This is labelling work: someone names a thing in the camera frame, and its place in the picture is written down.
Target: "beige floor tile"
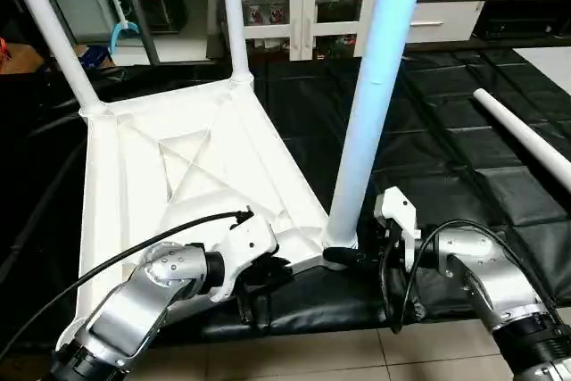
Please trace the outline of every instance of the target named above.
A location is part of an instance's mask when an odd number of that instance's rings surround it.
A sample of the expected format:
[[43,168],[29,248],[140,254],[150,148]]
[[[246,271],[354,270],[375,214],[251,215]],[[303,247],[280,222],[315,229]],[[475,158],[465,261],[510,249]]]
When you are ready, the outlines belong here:
[[571,325],[571,307],[559,308],[559,315],[568,325]]
[[429,361],[389,366],[391,381],[511,381],[501,356]]
[[277,377],[247,378],[252,381],[389,381],[386,366],[375,368],[329,370]]
[[206,346],[150,350],[137,363],[128,381],[198,381],[206,376]]
[[485,356],[500,351],[479,320],[379,329],[386,364]]
[[375,329],[213,344],[208,379],[293,375],[384,365]]

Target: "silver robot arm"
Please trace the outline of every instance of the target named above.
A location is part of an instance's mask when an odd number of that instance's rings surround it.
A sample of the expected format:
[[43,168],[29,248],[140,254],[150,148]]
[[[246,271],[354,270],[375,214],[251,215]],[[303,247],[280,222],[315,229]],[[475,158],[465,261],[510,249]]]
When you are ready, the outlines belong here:
[[119,380],[133,368],[175,302],[207,294],[230,298],[238,275],[277,241],[268,223],[253,216],[231,229],[210,252],[198,244],[161,242],[145,251],[130,278],[112,289],[57,353],[50,380]]
[[[422,243],[416,209],[397,187],[377,198],[375,216],[401,230],[410,271]],[[492,334],[517,381],[571,381],[571,328],[551,315],[527,277],[489,236],[474,228],[441,231],[431,249],[436,269],[456,281]]]

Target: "black cable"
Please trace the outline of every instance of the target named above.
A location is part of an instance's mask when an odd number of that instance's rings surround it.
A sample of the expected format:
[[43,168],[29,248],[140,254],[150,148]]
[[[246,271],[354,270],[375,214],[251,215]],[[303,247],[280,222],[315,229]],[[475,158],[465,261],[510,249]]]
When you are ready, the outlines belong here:
[[379,282],[380,282],[380,286],[381,286],[381,298],[383,300],[383,306],[385,308],[385,317],[386,317],[386,321],[388,322],[389,326],[391,327],[391,330],[395,333],[398,334],[399,331],[401,330],[400,328],[397,327],[397,325],[394,324],[394,311],[393,311],[393,305],[391,304],[391,300],[389,297],[389,291],[388,291],[388,287],[386,284],[386,268],[388,266],[388,261],[389,261],[389,257],[391,255],[391,252],[393,251],[393,248],[396,246],[396,244],[399,242],[399,240],[401,239],[401,229],[397,231],[394,231],[394,228],[398,228],[398,225],[391,221],[388,220],[387,222],[390,222],[387,224],[387,232],[390,232],[389,237],[389,243],[385,248],[385,251],[383,252],[383,258],[381,259],[381,263],[379,264]]
[[[486,227],[482,224],[479,224],[477,222],[474,222],[473,220],[467,220],[467,219],[449,220],[449,221],[444,222],[443,224],[439,225],[438,227],[436,227],[436,229],[430,233],[430,235],[426,238],[424,243],[418,249],[418,256],[415,259],[414,263],[412,264],[412,269],[410,270],[410,277],[409,277],[409,281],[407,282],[407,288],[406,288],[406,291],[404,294],[404,300],[402,301],[402,308],[401,308],[401,314],[399,317],[399,322],[398,322],[398,324],[395,324],[394,327],[391,327],[392,331],[395,334],[400,332],[402,329],[402,325],[404,323],[404,315],[405,315],[405,311],[406,311],[406,304],[407,304],[407,301],[408,301],[409,296],[410,296],[410,290],[412,289],[412,284],[413,284],[415,276],[417,274],[418,266],[420,265],[420,260],[421,260],[422,254],[424,253],[426,248],[430,245],[430,243],[432,241],[434,241],[434,238],[438,235],[439,232],[442,232],[448,228],[458,228],[458,227],[472,227],[472,228],[478,230],[479,232],[483,233],[485,236],[487,236],[491,240],[493,240],[494,243],[496,243],[497,245],[499,245],[501,247],[501,249],[506,253],[506,255],[511,259],[511,261],[517,265],[517,267],[524,273],[527,280],[533,285],[534,282],[531,281],[530,276],[528,275],[528,271],[525,267],[524,261],[522,261],[522,259],[519,258],[516,255],[516,253],[513,250],[511,250],[511,248],[503,240],[501,240],[498,236],[496,236],[493,233],[493,231],[491,231],[488,227]],[[553,319],[556,321],[556,323],[557,324],[564,324],[562,318],[557,313],[557,309],[555,308],[555,305],[551,301],[550,296],[543,296],[542,299],[543,299],[543,303],[545,304],[546,308],[550,312],[550,315],[553,317]]]
[[18,332],[16,332],[16,334],[10,339],[10,341],[8,341],[8,344],[6,344],[6,346],[4,347],[2,352],[0,353],[0,362],[2,362],[2,360],[4,360],[4,358],[6,357],[8,352],[10,351],[10,348],[18,340],[18,338],[21,336],[21,334],[29,327],[29,325],[31,325],[39,316],[41,316],[44,313],[44,311],[46,311],[48,308],[50,308],[52,305],[54,305],[56,302],[58,302],[60,299],[62,299],[63,296],[65,296],[69,292],[77,289],[78,287],[84,285],[91,278],[95,277],[100,272],[108,269],[111,265],[129,257],[131,254],[137,253],[137,252],[145,249],[146,247],[148,247],[150,245],[158,243],[159,241],[161,241],[161,240],[163,240],[169,236],[174,236],[175,234],[177,234],[181,231],[184,231],[185,229],[189,229],[189,228],[195,227],[197,225],[201,225],[201,224],[206,223],[206,222],[212,222],[213,220],[226,219],[226,218],[236,218],[238,220],[238,223],[240,223],[242,221],[241,219],[248,219],[251,216],[252,216],[252,213],[250,211],[228,211],[225,213],[212,214],[210,216],[204,216],[203,218],[200,218],[200,219],[191,220],[190,222],[183,223],[182,225],[178,225],[177,227],[174,227],[173,229],[169,229],[168,231],[161,232],[159,235],[154,236],[152,238],[149,238],[148,240],[145,240],[143,243],[134,245],[133,247],[129,247],[126,251],[121,252],[121,253],[113,256],[112,258],[108,259],[107,261],[97,265],[95,268],[88,271],[88,273],[86,273],[83,276],[81,276],[80,278],[78,278],[74,283],[72,283],[70,286],[68,286],[65,290],[58,293],[58,295],[56,295],[50,302],[48,302],[46,305],[44,305],[42,308],[40,308],[39,311],[36,312],[36,314],[34,314],[26,323],[24,323],[24,325],[22,327],[20,327],[20,329],[18,329]]

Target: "white plastic pipe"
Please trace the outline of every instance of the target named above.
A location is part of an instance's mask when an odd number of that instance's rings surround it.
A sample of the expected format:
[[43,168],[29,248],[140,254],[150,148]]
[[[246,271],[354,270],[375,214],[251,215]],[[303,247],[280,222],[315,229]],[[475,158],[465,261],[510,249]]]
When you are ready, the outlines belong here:
[[375,0],[343,146],[325,246],[355,247],[355,229],[417,0]]
[[480,104],[498,120],[525,149],[539,161],[571,194],[571,162],[559,153],[553,146],[543,140],[535,131],[516,115],[505,108],[482,88],[474,92],[474,97]]
[[246,39],[244,38],[242,0],[225,1],[230,54],[232,55],[232,80],[235,82],[251,82],[252,74],[248,69],[248,53],[246,52]]
[[70,41],[65,36],[49,0],[26,0],[26,3],[36,20],[37,26],[42,31],[44,39],[62,68],[82,111],[85,113],[103,112],[104,104],[97,98],[95,90],[89,83],[89,79],[87,79],[78,57],[73,52]]

